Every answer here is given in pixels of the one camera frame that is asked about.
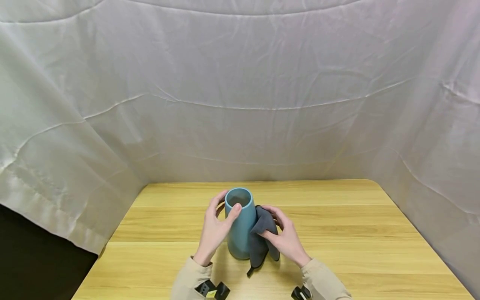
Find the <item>blue vase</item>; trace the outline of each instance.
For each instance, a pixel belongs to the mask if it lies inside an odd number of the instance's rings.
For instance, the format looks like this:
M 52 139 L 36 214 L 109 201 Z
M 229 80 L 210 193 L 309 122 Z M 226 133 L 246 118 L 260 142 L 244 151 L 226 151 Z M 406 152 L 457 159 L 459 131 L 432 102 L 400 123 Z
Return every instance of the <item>blue vase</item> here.
M 228 191 L 225 195 L 225 217 L 236 203 L 240 203 L 242 208 L 228 233 L 228 250 L 236 259 L 249 259 L 248 235 L 257 221 L 252 193 L 245 188 L 234 188 Z

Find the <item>beige sleeve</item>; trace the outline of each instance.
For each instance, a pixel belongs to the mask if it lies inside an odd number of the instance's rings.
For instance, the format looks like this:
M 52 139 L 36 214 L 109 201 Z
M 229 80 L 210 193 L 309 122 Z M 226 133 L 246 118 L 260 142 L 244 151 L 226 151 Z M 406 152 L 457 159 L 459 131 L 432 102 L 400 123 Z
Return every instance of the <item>beige sleeve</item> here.
M 340 279 L 324 263 L 312 259 L 301 272 L 303 285 L 310 290 L 313 300 L 353 299 Z
M 177 279 L 173 283 L 171 300 L 204 300 L 195 288 L 210 279 L 212 275 L 212 263 L 207 267 L 197 264 L 190 257 L 180 270 Z

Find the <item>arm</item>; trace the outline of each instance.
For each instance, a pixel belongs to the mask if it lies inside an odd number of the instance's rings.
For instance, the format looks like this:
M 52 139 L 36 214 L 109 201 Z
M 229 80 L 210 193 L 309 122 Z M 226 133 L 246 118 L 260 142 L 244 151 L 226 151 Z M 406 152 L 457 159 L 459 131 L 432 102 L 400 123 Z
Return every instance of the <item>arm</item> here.
M 210 279 L 212 275 L 212 264 L 204 267 L 197 264 L 191 257 L 180 270 L 177 279 L 172 287 L 172 300 L 204 300 L 195 288 Z
M 210 201 L 205 212 L 204 227 L 197 252 L 187 260 L 185 266 L 177 275 L 172 287 L 171 300 L 205 299 L 195 288 L 210 279 L 212 257 L 230 231 L 233 221 L 237 219 L 241 212 L 241 205 L 235 204 L 225 221 L 218 220 L 218 215 L 225 207 L 223 202 L 227 192 L 221 192 Z
M 330 269 L 316 259 L 306 264 L 301 272 L 303 285 L 312 293 L 312 298 L 325 300 L 351 300 L 343 283 Z
M 326 265 L 308 256 L 293 222 L 277 207 L 269 205 L 262 205 L 262 207 L 272 214 L 282 232 L 275 235 L 270 231 L 265 231 L 261 236 L 269 240 L 280 253 L 299 266 L 303 274 L 303 285 L 312 293 L 312 299 L 352 299 L 343 283 Z

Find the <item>dark floor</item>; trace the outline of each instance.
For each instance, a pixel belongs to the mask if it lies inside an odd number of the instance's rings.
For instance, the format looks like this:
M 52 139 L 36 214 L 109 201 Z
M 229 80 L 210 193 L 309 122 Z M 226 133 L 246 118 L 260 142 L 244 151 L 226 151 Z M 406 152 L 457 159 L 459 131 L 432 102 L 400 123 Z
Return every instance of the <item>dark floor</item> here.
M 0 205 L 0 299 L 69 300 L 96 259 Z

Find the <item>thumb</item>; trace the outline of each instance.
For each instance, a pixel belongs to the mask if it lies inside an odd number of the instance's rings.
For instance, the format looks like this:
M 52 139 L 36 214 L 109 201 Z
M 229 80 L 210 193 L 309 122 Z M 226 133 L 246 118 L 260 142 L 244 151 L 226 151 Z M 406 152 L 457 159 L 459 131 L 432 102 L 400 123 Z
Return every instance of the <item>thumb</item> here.
M 227 223 L 232 225 L 233 221 L 235 221 L 239 217 L 240 212 L 241 212 L 241 204 L 237 203 L 232 207 L 232 210 L 228 214 L 228 217 L 225 219 L 225 221 L 227 221 Z
M 267 241 L 269 241 L 270 243 L 272 243 L 272 245 L 275 246 L 276 244 L 276 241 L 278 239 L 278 235 L 276 234 L 273 234 L 271 233 L 270 231 L 268 230 L 265 230 L 263 233 L 260 233 L 259 234 L 262 238 L 266 239 Z

